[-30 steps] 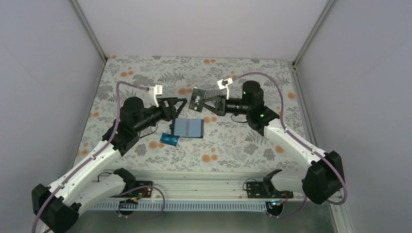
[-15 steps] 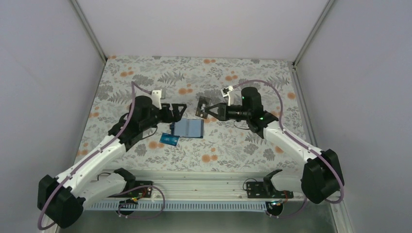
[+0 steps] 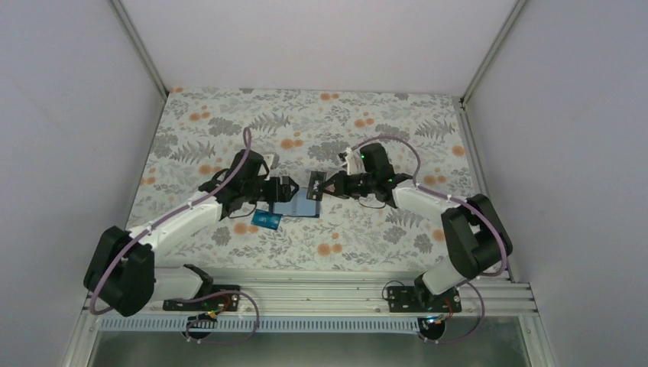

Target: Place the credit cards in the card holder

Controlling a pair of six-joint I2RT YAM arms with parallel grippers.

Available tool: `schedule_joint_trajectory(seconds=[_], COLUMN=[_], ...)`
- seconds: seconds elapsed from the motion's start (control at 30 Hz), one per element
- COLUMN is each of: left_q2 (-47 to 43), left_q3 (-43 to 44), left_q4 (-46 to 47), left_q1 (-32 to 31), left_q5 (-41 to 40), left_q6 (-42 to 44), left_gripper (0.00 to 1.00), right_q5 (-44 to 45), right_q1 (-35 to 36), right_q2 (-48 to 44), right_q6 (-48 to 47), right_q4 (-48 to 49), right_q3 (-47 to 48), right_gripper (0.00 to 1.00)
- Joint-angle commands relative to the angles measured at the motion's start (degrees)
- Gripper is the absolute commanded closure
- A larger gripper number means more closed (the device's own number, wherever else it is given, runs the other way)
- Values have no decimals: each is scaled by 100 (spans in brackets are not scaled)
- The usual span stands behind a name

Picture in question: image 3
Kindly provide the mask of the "blue credit card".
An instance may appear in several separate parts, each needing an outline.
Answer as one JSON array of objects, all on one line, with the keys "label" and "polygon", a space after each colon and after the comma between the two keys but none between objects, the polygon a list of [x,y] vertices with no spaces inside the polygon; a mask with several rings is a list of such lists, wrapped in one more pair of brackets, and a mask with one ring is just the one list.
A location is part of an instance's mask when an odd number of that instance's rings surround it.
[{"label": "blue credit card", "polygon": [[252,216],[251,224],[265,229],[278,230],[282,217],[281,214],[256,209]]}]

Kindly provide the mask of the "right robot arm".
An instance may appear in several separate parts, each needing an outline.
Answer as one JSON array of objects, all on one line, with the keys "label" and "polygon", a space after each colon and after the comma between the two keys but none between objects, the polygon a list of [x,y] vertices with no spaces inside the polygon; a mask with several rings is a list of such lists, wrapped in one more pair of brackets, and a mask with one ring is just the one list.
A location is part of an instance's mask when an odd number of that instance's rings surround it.
[{"label": "right robot arm", "polygon": [[319,194],[354,200],[372,195],[394,209],[439,215],[448,256],[415,279],[413,299],[421,310],[436,309],[446,291],[484,275],[492,266],[507,267],[513,247],[487,196],[462,198],[427,189],[413,176],[397,173],[379,143],[358,152],[349,148],[340,157],[343,170],[319,183]]}]

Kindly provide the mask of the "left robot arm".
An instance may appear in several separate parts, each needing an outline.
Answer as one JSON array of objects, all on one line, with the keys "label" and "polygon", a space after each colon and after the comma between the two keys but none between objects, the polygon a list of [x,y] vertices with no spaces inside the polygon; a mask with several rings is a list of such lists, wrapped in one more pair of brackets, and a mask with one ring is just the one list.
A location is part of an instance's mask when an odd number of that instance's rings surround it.
[{"label": "left robot arm", "polygon": [[129,317],[157,301],[207,307],[213,279],[195,265],[159,265],[156,259],[245,203],[287,203],[299,190],[288,176],[273,177],[278,156],[241,150],[228,169],[217,171],[183,204],[130,229],[112,226],[100,238],[83,279],[91,301]]}]

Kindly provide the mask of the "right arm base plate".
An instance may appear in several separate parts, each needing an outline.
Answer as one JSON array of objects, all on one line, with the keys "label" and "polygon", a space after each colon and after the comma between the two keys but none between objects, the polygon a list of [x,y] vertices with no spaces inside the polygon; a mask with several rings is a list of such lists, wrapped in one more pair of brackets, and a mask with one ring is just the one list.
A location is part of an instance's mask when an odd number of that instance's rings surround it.
[{"label": "right arm base plate", "polygon": [[462,311],[461,298],[455,287],[440,295],[434,295],[414,286],[389,286],[386,298],[391,313],[458,313]]}]

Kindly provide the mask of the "blue card holder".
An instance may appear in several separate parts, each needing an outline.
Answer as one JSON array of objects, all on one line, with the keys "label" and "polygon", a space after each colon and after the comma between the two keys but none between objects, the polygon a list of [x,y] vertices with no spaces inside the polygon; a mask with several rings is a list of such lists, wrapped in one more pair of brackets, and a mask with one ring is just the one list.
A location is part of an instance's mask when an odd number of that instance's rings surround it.
[{"label": "blue card holder", "polygon": [[290,202],[271,203],[270,212],[288,217],[319,218],[320,202],[308,199],[307,193],[307,188],[300,188]]}]

